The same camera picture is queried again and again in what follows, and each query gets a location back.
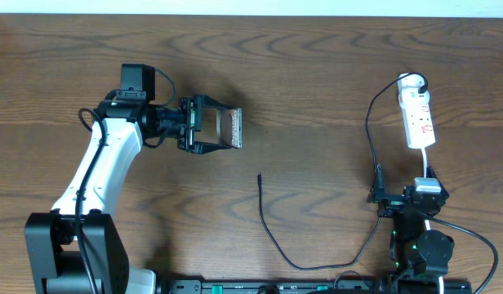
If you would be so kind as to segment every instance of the power outlet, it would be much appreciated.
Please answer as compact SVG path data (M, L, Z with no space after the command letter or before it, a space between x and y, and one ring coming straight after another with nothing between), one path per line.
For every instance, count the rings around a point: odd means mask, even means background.
M424 79L413 74L398 81L398 103L402 108L407 147L422 149L435 142L430 112L430 93L419 93Z

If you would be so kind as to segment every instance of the brown wood surface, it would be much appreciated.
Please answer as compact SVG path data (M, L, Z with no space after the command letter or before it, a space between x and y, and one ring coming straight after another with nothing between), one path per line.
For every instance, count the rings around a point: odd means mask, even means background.
M244 149L194 156L165 142L128 172L116 226L133 265L207 279L331 279L300 265L351 261L375 223L363 121L398 74L430 81L437 143L430 163L451 193L439 217L492 240L503 293L503 20L219 16L0 15L0 293L33 291L24 243L30 212L48 212L90 140L77 110L118 86L121 63L164 70L179 96L243 107ZM158 78L158 101L170 95ZM372 134L390 190L421 174L405 143L396 87L375 104ZM205 136L213 135L208 127ZM475 238L456 242L449 278L476 288L492 263ZM360 262L388 265L390 220Z

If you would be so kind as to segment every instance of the wooden tabletop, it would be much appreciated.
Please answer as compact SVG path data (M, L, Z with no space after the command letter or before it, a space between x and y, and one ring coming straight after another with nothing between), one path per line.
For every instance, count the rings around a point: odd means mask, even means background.
M0 293L33 292L24 242L31 212L48 212L72 180L90 133L81 107L118 87L122 63L162 69L178 96L205 93L243 108L241 150L192 155L173 140L143 149L125 180L115 223L130 262L205 279L335 278L300 272L279 255L265 217L298 265L351 261L376 222L366 203L371 98L400 73L430 83L437 143L430 164L451 197L438 218L496 244L487 293L503 293L503 20L343 17L0 15ZM171 88L158 78L157 103ZM215 121L203 135L216 138ZM397 89L375 103L371 132L389 191L421 174ZM475 289L489 248L455 239L448 278ZM359 263L389 264L384 219Z

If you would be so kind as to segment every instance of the white background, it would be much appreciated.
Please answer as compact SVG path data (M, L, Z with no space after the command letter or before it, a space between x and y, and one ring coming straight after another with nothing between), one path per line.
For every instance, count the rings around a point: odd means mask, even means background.
M0 0L1 12L503 17L503 0Z

